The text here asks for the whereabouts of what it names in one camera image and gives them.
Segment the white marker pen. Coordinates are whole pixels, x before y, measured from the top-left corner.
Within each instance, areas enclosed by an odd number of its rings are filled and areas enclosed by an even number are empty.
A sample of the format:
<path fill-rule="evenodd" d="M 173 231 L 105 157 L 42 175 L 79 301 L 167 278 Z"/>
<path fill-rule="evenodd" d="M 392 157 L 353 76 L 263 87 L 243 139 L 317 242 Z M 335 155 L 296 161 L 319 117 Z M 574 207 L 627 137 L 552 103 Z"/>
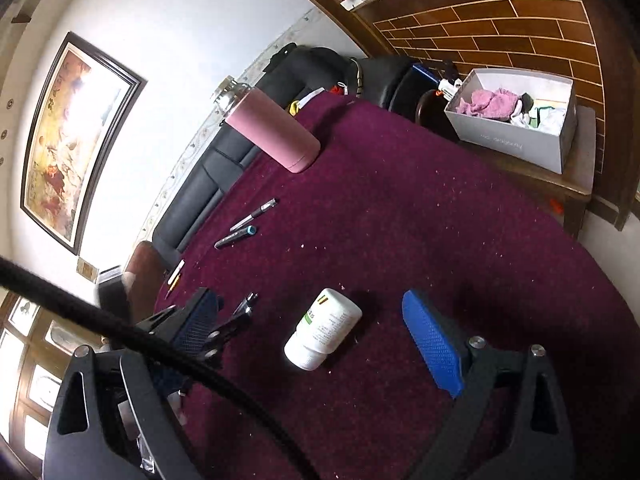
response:
<path fill-rule="evenodd" d="M 180 274 L 184 264 L 185 264 L 184 260 L 181 259 L 176 265 L 175 269 L 171 271 L 171 274 L 169 274 L 169 278 L 167 280 L 168 286 L 172 285 L 172 283 L 176 280 L 176 278 L 178 278 L 178 275 Z"/>

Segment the maroon bed cover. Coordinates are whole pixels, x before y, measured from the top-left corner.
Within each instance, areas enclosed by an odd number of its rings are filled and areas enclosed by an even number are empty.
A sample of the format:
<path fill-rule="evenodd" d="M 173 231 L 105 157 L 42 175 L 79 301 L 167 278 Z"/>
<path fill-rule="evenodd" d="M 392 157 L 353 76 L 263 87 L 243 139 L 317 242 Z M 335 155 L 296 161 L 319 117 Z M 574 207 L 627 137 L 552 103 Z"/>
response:
<path fill-rule="evenodd" d="M 541 344 L 558 378 L 579 479 L 639 474 L 639 327 L 597 263 L 475 155 L 368 102 L 321 93 L 298 114 L 322 144 L 291 174 L 259 156 L 184 252 L 184 304 L 207 287 L 253 322 L 224 349 L 224 376 L 275 417 L 323 479 L 399 479 L 431 445 L 451 398 L 401 316 L 424 292 L 462 333 L 497 348 Z M 217 240 L 268 200 L 254 236 Z M 362 318 L 316 369 L 284 345 L 320 292 Z"/>

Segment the blue capped black marker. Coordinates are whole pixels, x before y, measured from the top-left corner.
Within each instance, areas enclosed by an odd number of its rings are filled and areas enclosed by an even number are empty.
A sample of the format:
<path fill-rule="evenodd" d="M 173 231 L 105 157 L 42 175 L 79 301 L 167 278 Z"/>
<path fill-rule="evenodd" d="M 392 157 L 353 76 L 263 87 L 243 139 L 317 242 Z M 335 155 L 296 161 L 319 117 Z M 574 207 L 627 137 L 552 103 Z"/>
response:
<path fill-rule="evenodd" d="M 239 242 L 240 240 L 244 240 L 244 238 L 254 236 L 256 233 L 257 233 L 256 226 L 252 226 L 250 224 L 249 226 L 244 226 L 244 228 L 238 229 L 230 233 L 229 235 L 225 236 L 224 238 L 217 240 L 216 243 L 214 244 L 214 247 L 216 249 L 225 248 L 227 246 L 231 246 Z"/>

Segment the white pill bottle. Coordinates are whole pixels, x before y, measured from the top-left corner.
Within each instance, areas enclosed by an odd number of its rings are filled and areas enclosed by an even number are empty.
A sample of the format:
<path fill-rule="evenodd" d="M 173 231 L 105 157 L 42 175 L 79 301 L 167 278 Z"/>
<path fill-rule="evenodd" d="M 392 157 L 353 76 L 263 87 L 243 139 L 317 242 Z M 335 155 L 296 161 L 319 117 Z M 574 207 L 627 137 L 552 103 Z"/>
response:
<path fill-rule="evenodd" d="M 332 288 L 320 292 L 296 325 L 283 351 L 301 370 L 316 370 L 362 318 L 352 300 Z"/>

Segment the silver black pen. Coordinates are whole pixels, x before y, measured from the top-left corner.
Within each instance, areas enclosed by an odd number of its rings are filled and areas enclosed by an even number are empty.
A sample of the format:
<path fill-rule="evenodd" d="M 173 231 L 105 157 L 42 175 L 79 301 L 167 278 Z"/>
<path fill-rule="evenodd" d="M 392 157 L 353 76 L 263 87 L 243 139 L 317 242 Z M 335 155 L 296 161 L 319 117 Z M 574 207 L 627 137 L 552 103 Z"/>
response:
<path fill-rule="evenodd" d="M 247 216 L 245 216 L 244 218 L 242 218 L 241 220 L 236 222 L 230 228 L 230 232 L 235 232 L 235 231 L 237 231 L 239 229 L 244 228 L 244 226 L 248 226 L 250 224 L 250 222 L 252 222 L 253 220 L 257 219 L 259 216 L 264 214 L 269 209 L 277 206 L 277 204 L 278 204 L 278 200 L 276 198 L 272 198 L 271 200 L 268 200 L 268 202 L 265 202 L 264 204 L 262 204 L 262 206 L 259 206 L 257 209 L 255 209 L 254 211 L 250 212 Z"/>

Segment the wooden glass door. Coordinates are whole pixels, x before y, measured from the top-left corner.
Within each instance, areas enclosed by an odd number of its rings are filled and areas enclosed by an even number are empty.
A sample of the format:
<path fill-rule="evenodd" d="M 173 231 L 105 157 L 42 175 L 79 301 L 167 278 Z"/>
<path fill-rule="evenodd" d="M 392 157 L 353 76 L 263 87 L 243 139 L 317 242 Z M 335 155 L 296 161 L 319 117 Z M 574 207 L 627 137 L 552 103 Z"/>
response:
<path fill-rule="evenodd" d="M 39 479 L 58 390 L 74 350 L 101 337 L 14 292 L 1 292 L 1 443 Z"/>

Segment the pink thermos bottle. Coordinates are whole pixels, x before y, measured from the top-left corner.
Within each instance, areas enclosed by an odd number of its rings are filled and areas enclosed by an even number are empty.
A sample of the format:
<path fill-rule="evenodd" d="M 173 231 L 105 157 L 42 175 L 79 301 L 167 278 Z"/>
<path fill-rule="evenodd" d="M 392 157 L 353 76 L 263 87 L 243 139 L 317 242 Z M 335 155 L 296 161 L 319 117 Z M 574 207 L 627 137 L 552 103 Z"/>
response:
<path fill-rule="evenodd" d="M 320 142 L 262 90 L 240 99 L 226 123 L 292 174 L 308 168 L 320 153 Z"/>

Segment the yellow object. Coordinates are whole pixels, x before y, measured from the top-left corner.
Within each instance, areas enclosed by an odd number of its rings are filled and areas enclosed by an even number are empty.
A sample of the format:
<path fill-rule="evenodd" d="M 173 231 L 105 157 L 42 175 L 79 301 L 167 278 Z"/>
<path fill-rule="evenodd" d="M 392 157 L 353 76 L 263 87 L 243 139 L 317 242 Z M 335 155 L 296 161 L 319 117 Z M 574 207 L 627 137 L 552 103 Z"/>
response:
<path fill-rule="evenodd" d="M 299 102 L 293 101 L 290 104 L 290 107 L 288 108 L 288 112 L 290 113 L 291 116 L 296 116 L 299 112 Z"/>

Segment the white storage box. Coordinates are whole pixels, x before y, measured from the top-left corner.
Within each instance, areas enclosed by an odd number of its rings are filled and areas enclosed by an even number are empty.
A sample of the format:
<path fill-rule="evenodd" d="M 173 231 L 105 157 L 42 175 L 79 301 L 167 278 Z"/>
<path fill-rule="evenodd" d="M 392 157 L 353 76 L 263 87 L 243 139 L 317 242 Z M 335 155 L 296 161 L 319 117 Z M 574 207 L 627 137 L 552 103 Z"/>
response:
<path fill-rule="evenodd" d="M 456 108 L 474 90 L 506 89 L 518 102 L 507 122 L 461 115 Z M 574 81 L 516 68 L 472 70 L 445 107 L 460 140 L 525 160 L 562 174 L 577 128 Z"/>

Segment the pink cloth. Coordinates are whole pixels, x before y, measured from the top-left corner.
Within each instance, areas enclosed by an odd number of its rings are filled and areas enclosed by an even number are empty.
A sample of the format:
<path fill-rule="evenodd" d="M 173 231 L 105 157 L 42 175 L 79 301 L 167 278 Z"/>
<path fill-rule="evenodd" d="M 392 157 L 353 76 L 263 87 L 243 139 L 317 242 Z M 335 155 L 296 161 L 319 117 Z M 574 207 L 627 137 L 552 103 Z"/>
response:
<path fill-rule="evenodd" d="M 460 99 L 456 112 L 461 115 L 507 122 L 520 101 L 521 98 L 517 94 L 506 89 L 474 90 L 469 101 Z"/>

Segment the framed painting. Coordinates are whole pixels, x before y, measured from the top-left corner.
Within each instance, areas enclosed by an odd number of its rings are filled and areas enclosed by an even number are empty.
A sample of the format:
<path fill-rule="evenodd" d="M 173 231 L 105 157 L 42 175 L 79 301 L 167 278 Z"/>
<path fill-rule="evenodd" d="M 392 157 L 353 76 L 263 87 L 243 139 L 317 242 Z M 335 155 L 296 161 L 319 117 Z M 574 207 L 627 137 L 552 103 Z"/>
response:
<path fill-rule="evenodd" d="M 146 80 L 68 32 L 32 116 L 20 207 L 77 256 L 96 186 Z"/>

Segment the black leather sofa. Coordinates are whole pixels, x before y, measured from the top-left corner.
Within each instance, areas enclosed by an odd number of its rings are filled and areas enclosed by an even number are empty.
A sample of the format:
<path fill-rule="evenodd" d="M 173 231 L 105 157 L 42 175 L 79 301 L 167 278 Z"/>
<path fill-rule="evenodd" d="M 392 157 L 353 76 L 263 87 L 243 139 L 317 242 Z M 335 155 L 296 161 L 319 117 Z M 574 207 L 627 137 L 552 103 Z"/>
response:
<path fill-rule="evenodd" d="M 319 87 L 344 82 L 348 92 L 362 83 L 361 97 L 409 120 L 431 81 L 404 56 L 351 61 L 327 48 L 287 44 L 273 55 L 257 87 L 287 108 Z M 244 174 L 260 149 L 224 125 L 195 164 L 158 222 L 152 245 L 166 269 L 176 266 L 191 237 Z"/>

